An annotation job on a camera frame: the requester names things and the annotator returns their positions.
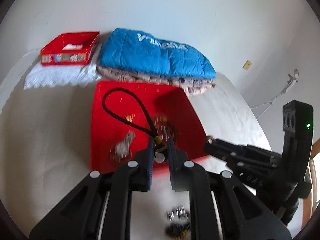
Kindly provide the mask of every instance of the large red bin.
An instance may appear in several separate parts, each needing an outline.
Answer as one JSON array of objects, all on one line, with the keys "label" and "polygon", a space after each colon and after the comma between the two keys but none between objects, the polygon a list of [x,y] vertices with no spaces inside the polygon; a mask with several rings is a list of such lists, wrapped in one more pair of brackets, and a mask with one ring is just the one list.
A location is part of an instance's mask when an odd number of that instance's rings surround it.
[{"label": "large red bin", "polygon": [[[122,87],[135,93],[143,102],[150,116],[166,116],[177,130],[176,147],[187,152],[189,159],[206,156],[203,146],[205,132],[191,103],[181,88],[148,83],[123,83],[99,81],[97,83],[91,122],[91,169],[102,173],[115,171],[110,161],[110,149],[122,141],[129,130],[136,133],[130,146],[132,158],[137,151],[147,148],[149,135],[111,117],[102,108],[102,97],[112,88]],[[133,97],[116,91],[106,99],[106,106],[125,118],[134,115],[133,123],[150,129],[146,118]],[[154,162],[154,172],[166,171],[167,163]]]}]

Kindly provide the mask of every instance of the wall socket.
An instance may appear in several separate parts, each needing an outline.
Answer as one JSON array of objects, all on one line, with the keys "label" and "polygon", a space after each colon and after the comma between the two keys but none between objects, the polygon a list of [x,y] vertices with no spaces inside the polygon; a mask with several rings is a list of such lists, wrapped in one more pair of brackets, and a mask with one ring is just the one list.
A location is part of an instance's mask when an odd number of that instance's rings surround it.
[{"label": "wall socket", "polygon": [[247,62],[243,65],[242,68],[245,69],[245,70],[248,70],[249,67],[251,67],[251,65],[252,65],[252,63],[249,60],[247,60]]}]

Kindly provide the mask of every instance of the folded blue sleeping bag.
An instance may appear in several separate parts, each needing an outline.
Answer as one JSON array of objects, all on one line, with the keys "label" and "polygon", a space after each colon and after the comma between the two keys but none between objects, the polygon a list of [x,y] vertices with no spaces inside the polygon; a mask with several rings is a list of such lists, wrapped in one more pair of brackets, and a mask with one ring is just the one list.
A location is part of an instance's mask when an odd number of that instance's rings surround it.
[{"label": "folded blue sleeping bag", "polygon": [[126,29],[115,29],[103,43],[100,65],[176,77],[212,79],[217,75],[209,60],[195,48]]}]

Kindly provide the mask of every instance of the wall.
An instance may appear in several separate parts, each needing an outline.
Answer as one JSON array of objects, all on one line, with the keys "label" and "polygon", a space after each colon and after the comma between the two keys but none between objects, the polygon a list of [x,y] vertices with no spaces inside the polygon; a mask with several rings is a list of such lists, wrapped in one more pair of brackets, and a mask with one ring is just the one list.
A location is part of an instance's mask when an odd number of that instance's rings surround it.
[{"label": "wall", "polygon": [[[314,142],[320,137],[320,22],[307,6],[290,46],[279,62],[261,72],[253,87],[255,94],[245,98],[250,106],[268,101],[286,85],[288,73],[298,69],[299,81],[289,92],[281,96],[266,113],[258,119],[272,150],[282,152],[282,106],[294,99],[311,104],[314,108]],[[264,110],[254,110],[257,116]]]},{"label": "wall", "polygon": [[[0,82],[24,53],[68,31],[117,27],[188,43],[245,93],[290,44],[305,0],[16,0],[0,25]],[[250,71],[242,69],[246,60]]]}]

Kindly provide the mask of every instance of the small red tray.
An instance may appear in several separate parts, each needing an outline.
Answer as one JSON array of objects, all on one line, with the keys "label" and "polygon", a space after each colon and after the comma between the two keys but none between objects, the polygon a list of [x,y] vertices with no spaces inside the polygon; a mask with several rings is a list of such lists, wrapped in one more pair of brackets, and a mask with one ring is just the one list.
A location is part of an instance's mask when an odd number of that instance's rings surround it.
[{"label": "small red tray", "polygon": [[[187,152],[189,159],[197,159],[207,155],[203,150],[206,134],[189,99],[181,88],[148,83],[99,81],[92,107],[92,170],[108,173],[117,169],[117,166],[110,161],[110,149],[122,141],[129,130],[136,134],[130,146],[132,158],[137,151],[147,148],[149,135],[116,120],[103,110],[102,97],[110,89],[116,87],[126,88],[135,93],[145,105],[151,118],[166,116],[177,130],[176,147]],[[106,106],[123,118],[127,115],[133,115],[133,123],[150,129],[139,104],[130,95],[116,91],[106,99]],[[167,163],[154,162],[154,172],[163,173],[167,169]]]},{"label": "small red tray", "polygon": [[[40,51],[41,64],[87,65],[99,41],[100,32],[63,33]],[[83,45],[82,49],[63,49],[67,44]]]}]

